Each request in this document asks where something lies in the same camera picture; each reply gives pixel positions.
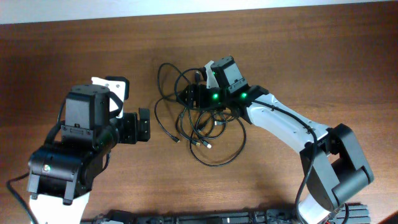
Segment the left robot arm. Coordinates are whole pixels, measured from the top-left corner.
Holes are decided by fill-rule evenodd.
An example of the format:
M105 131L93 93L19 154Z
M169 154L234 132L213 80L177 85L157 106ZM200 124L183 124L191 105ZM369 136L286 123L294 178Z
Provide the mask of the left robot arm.
M122 99L106 86L72 87L65 98L65 119L28 162L35 223L80 223L112 148L150 139L150 111L141 108L119 117L122 108Z

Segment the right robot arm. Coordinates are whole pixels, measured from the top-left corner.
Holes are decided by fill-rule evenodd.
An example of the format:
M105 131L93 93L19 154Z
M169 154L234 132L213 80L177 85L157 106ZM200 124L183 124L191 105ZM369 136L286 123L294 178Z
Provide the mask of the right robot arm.
M347 209L346 201L374 181L374 174L353 130L331 128L283 105L259 85L249 85L232 56L199 68L205 84L176 91L187 109L229 109L235 118L270 132L299 154L304 178L295 199L298 223L321 223Z

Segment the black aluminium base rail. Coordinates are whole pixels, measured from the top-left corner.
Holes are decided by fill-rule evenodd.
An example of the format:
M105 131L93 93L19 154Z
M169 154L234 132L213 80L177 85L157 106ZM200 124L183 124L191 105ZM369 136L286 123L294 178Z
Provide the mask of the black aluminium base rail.
M345 223L369 224L371 217L367 205L348 205L349 217ZM345 208L332 213L320 223L343 223ZM83 219L84 224L124 223L124 224L281 224L299 223L293 210L270 209L238 213L212 213L201 215L142 216L122 210L111 210L91 219Z

